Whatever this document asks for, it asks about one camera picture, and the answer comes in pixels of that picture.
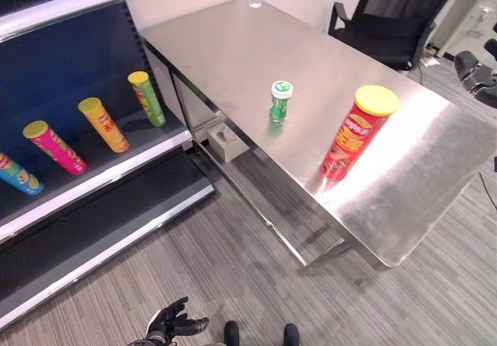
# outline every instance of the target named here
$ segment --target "green bottle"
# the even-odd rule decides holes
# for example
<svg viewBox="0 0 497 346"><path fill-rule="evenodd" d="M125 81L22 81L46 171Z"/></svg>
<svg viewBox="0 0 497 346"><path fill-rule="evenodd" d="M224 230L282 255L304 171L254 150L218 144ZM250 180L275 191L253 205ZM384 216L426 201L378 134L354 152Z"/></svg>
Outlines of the green bottle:
<svg viewBox="0 0 497 346"><path fill-rule="evenodd" d="M271 88L273 106L269 110L269 115L275 123L280 123L287 117L287 103L293 92L294 87L290 82L276 81L273 83Z"/></svg>

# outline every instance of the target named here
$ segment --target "chair armrest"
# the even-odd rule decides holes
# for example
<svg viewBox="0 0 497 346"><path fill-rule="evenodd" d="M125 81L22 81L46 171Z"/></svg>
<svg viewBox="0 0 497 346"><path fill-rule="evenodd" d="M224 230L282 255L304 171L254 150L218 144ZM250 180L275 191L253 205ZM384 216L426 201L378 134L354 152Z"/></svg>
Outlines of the chair armrest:
<svg viewBox="0 0 497 346"><path fill-rule="evenodd" d="M328 28L328 35L330 36L333 36L333 33L335 31L337 18L340 18L340 20L342 20L345 24L350 22L350 19L347 17L347 14L345 12L345 7L343 7L343 4L341 2L335 2L333 4L332 18L329 21Z"/></svg>

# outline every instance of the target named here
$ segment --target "white cap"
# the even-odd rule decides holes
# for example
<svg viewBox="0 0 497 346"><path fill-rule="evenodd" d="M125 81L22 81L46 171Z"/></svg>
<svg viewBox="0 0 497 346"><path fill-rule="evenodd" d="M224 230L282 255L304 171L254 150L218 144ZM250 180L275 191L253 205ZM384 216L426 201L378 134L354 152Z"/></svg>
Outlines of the white cap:
<svg viewBox="0 0 497 346"><path fill-rule="evenodd" d="M288 99L293 92L294 87L288 81L275 81L271 87L271 93L278 99Z"/></svg>

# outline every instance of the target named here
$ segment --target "blue chip canister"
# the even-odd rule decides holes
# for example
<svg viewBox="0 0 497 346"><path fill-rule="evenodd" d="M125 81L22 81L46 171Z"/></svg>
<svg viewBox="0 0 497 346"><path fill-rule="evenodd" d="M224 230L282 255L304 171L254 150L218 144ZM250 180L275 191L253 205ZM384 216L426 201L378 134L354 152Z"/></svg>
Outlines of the blue chip canister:
<svg viewBox="0 0 497 346"><path fill-rule="evenodd" d="M43 191L43 183L25 168L0 153L0 179L3 179L27 195L37 195Z"/></svg>

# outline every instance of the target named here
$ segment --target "yellow lid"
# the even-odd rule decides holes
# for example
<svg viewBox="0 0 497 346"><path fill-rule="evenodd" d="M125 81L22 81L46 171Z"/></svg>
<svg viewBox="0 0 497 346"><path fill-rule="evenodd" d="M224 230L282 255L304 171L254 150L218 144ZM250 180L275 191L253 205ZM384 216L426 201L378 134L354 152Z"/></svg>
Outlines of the yellow lid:
<svg viewBox="0 0 497 346"><path fill-rule="evenodd" d="M148 73L143 71L136 71L127 76L127 80L133 85L143 84L148 80Z"/></svg>
<svg viewBox="0 0 497 346"><path fill-rule="evenodd" d="M100 101L100 99L91 97L81 100L80 103L78 104L78 109L81 112L86 113L99 108L101 105L102 102Z"/></svg>
<svg viewBox="0 0 497 346"><path fill-rule="evenodd" d="M389 116L397 111L400 100L391 90L377 85L364 85L356 90L356 105L373 116Z"/></svg>
<svg viewBox="0 0 497 346"><path fill-rule="evenodd" d="M28 124L23 130L23 136L28 139L39 137L48 130L48 124L44 121L33 121Z"/></svg>

